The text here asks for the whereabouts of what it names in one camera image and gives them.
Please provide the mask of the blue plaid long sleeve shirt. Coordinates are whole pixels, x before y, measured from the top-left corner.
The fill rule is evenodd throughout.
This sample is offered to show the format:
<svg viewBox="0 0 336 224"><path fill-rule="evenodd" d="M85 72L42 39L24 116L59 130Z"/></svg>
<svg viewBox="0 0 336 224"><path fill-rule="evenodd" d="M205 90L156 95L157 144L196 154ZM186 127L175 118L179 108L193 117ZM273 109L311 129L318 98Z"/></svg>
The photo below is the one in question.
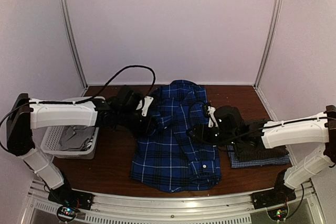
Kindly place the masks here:
<svg viewBox="0 0 336 224"><path fill-rule="evenodd" d="M168 193L213 188L222 178L218 148L195 143L186 135L194 124L208 124L202 110L205 87L175 80L151 95L156 104L149 113L158 127L137 138L130 177Z"/></svg>

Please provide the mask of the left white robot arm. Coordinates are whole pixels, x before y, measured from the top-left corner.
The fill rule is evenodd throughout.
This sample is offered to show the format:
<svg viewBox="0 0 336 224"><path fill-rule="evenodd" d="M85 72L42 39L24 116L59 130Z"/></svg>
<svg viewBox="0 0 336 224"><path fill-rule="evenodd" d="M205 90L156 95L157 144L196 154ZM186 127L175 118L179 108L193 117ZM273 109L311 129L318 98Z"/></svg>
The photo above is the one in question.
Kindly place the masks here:
<svg viewBox="0 0 336 224"><path fill-rule="evenodd" d="M36 146L33 130L46 129L46 134L67 126L114 127L120 125L131 132L149 135L156 122L148 111L154 97L143 95L123 86L116 96L105 99L99 94L62 101L31 99L18 96L12 110L1 120L6 123L6 144L3 149L22 159L37 174L64 205L71 205L75 192L67 185L66 177Z"/></svg>

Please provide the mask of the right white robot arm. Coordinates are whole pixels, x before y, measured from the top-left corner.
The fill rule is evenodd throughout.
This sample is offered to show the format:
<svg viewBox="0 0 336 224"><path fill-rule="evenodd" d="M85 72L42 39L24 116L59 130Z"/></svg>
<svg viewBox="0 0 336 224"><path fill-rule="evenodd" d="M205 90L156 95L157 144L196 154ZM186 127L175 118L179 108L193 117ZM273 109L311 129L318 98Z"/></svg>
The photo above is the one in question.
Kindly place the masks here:
<svg viewBox="0 0 336 224"><path fill-rule="evenodd" d="M269 192L272 203L279 204L303 182L335 165L335 106L306 118L289 121L244 121L237 107L203 106L208 124L194 124L187 136L198 143L232 148L239 164L258 166L288 155L287 145L319 143L311 154L277 176Z"/></svg>

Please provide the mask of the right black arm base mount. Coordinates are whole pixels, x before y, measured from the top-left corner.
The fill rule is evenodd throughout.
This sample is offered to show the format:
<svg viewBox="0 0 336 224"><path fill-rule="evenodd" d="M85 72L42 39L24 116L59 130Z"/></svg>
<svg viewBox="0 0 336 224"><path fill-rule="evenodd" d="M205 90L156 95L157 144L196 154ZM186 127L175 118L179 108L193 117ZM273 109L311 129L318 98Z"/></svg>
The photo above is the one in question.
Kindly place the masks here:
<svg viewBox="0 0 336 224"><path fill-rule="evenodd" d="M251 199L255 209L281 205L296 199L295 190L285 185L285 172L286 170L283 170L277 175L273 189L252 193Z"/></svg>

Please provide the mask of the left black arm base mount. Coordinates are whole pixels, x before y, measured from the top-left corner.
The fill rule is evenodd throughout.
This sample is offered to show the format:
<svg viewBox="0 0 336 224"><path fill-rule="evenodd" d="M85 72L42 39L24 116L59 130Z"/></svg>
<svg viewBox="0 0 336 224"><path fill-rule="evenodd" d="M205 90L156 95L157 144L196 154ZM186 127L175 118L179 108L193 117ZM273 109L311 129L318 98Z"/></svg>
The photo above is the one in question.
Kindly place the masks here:
<svg viewBox="0 0 336 224"><path fill-rule="evenodd" d="M56 188L52 189L50 187L48 200L56 202L63 206L71 207L72 209L83 209L90 210L93 201L93 194L84 191L74 190L70 185L68 179L64 179L64 183Z"/></svg>

